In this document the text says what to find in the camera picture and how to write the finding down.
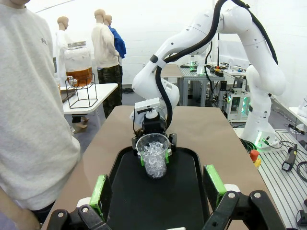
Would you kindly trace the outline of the person's right hand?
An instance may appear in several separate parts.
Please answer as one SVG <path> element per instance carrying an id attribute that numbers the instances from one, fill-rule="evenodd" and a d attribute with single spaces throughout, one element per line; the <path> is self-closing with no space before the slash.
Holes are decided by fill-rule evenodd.
<path id="1" fill-rule="evenodd" d="M 40 230 L 42 227 L 33 212 L 28 209 L 20 209 L 14 223 L 19 230 Z"/>

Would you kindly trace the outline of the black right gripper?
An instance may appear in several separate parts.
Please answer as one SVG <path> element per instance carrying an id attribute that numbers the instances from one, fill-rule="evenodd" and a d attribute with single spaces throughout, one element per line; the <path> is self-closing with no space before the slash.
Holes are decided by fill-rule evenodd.
<path id="1" fill-rule="evenodd" d="M 166 121 L 161 117 L 155 117 L 155 118 L 144 118 L 144 121 L 142 123 L 142 129 L 143 134 L 153 134 L 158 133 L 165 135 L 166 134 Z M 131 139 L 132 142 L 132 149 L 134 152 L 134 155 L 137 156 L 140 160 L 141 166 L 144 166 L 143 158 L 141 154 L 137 151 L 137 141 L 139 140 L 139 137 L 133 137 Z M 165 161 L 166 163 L 169 163 L 169 157 L 172 155 L 173 152 L 176 152 L 177 150 L 177 135 L 176 133 L 172 133 L 168 135 L 169 140 L 169 148 L 166 151 L 165 154 Z"/>

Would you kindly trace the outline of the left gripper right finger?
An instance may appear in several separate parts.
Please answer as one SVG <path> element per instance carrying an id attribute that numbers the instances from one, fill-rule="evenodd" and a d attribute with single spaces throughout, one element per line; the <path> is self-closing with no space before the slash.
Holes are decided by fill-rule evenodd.
<path id="1" fill-rule="evenodd" d="M 284 230 L 278 212 L 263 190 L 245 195 L 226 189 L 213 165 L 203 167 L 205 193 L 212 207 L 212 214 L 204 230 L 226 230 L 233 220 L 242 221 L 249 230 Z"/>

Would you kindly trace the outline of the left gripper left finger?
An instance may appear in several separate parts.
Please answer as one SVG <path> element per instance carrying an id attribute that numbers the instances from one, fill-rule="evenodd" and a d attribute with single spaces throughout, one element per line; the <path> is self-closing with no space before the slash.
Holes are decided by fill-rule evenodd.
<path id="1" fill-rule="evenodd" d="M 89 204 L 69 213 L 64 209 L 52 212 L 48 230 L 109 230 L 107 224 L 112 189 L 107 174 L 98 176 Z"/>

